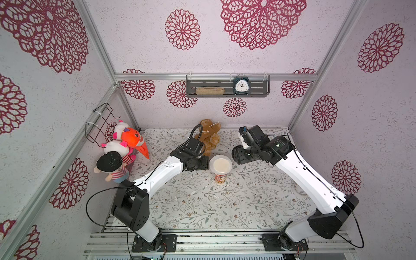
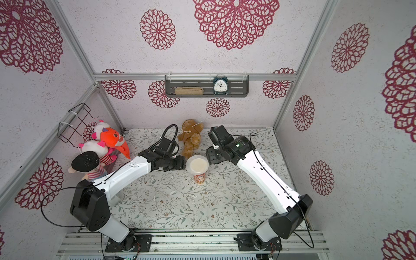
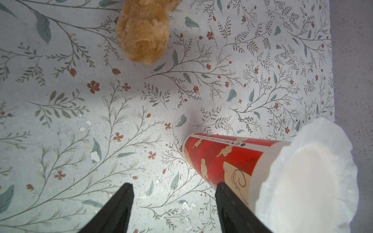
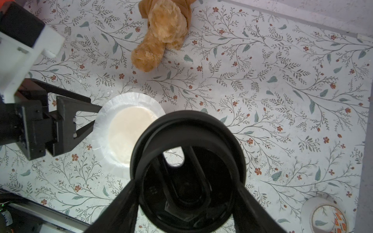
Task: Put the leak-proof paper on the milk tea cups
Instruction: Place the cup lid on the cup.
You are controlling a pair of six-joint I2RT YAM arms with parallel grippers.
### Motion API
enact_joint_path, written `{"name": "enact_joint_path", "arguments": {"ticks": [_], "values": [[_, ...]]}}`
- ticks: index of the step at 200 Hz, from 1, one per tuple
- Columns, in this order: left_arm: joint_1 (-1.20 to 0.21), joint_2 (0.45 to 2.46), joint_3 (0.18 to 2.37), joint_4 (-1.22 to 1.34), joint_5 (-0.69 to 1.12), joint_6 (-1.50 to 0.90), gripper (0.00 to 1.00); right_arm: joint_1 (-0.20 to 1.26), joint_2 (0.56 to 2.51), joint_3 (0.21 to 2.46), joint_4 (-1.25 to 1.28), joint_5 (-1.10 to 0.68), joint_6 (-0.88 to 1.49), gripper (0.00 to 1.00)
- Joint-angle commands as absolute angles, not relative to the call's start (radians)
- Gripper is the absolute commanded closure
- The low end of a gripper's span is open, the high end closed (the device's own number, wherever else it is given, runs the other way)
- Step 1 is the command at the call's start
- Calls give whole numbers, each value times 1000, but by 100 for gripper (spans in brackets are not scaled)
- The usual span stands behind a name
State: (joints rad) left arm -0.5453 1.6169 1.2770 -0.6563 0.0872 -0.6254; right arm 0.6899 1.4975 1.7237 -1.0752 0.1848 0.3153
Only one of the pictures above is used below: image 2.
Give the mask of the translucent leak-proof paper sheet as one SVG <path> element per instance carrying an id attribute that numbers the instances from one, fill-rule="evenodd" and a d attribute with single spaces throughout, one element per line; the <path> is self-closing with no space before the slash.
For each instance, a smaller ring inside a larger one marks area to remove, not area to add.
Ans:
<path id="1" fill-rule="evenodd" d="M 208 163 L 201 158 L 194 159 L 190 162 L 190 171 L 194 174 L 205 173 L 208 169 Z"/>

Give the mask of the paper milk tea cup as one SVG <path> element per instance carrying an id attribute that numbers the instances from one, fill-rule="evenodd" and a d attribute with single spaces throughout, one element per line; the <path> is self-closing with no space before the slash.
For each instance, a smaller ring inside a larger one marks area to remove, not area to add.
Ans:
<path id="1" fill-rule="evenodd" d="M 193 175 L 197 184 L 203 184 L 206 180 L 206 172 L 209 168 L 209 161 L 201 155 L 194 155 L 186 162 L 186 169 Z"/>

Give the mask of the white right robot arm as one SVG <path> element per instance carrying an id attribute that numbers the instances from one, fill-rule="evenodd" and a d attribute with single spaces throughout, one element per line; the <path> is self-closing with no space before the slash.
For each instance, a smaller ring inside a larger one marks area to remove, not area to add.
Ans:
<path id="1" fill-rule="evenodd" d="M 208 134 L 212 146 L 206 149 L 211 165 L 229 161 L 248 174 L 271 201 L 276 213 L 252 232 L 252 246 L 265 250 L 274 238 L 288 239 L 307 215 L 313 200 L 287 185 L 262 158 L 249 136 L 233 136 L 223 125 L 212 127 Z"/>

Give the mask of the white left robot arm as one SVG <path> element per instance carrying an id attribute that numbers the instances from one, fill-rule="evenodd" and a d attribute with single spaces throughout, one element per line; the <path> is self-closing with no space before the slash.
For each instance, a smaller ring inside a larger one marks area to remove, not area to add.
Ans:
<path id="1" fill-rule="evenodd" d="M 178 151 L 175 138 L 168 139 L 162 135 L 155 144 L 116 171 L 93 182 L 79 182 L 74 187 L 70 214 L 89 231 L 99 232 L 115 242 L 119 251 L 137 250 L 134 231 L 112 216 L 110 202 L 121 190 L 150 172 L 185 169 L 185 158 L 178 155 Z"/>

